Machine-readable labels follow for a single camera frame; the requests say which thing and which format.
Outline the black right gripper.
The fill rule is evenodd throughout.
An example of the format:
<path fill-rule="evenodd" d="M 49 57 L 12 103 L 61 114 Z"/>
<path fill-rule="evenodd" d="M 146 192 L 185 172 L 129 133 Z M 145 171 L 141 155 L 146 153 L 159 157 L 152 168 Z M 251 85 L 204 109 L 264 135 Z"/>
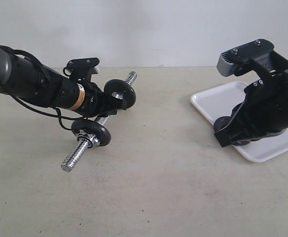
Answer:
<path fill-rule="evenodd" d="M 219 117 L 214 135 L 221 145 L 244 146 L 250 142 L 282 135 L 288 128 L 288 60 L 268 58 L 236 62 L 234 75 L 250 71 L 258 80 L 248 85 L 243 102 L 230 116 Z"/>

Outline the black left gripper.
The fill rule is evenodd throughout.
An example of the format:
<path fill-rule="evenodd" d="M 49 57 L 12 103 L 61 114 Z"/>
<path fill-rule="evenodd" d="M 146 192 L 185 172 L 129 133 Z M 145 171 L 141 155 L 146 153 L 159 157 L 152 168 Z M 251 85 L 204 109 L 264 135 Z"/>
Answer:
<path fill-rule="evenodd" d="M 117 114 L 117 110 L 126 110 L 132 106 L 132 98 L 119 99 L 105 95 L 93 82 L 79 82 L 85 92 L 77 113 L 82 116 L 99 116 L 106 118 Z"/>

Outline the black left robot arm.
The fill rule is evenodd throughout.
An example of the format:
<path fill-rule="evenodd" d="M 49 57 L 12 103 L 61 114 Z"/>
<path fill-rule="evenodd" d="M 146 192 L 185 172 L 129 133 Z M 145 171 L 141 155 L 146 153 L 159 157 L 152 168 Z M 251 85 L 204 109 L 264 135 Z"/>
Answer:
<path fill-rule="evenodd" d="M 24 50 L 1 45 L 0 94 L 41 108 L 73 111 L 81 118 L 132 107 L 136 94 L 126 81 L 111 79 L 103 89 L 91 81 L 99 62 L 97 57 L 71 59 L 59 73 Z"/>

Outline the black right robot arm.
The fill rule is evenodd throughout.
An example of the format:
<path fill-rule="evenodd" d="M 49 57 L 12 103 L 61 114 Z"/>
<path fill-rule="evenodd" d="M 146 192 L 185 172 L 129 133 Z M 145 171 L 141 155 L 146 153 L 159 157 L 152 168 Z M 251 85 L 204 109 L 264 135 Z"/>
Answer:
<path fill-rule="evenodd" d="M 251 59 L 245 66 L 259 79 L 245 87 L 243 101 L 230 116 L 215 120 L 214 135 L 222 147 L 276 137 L 288 129 L 288 65 L 268 70 Z"/>

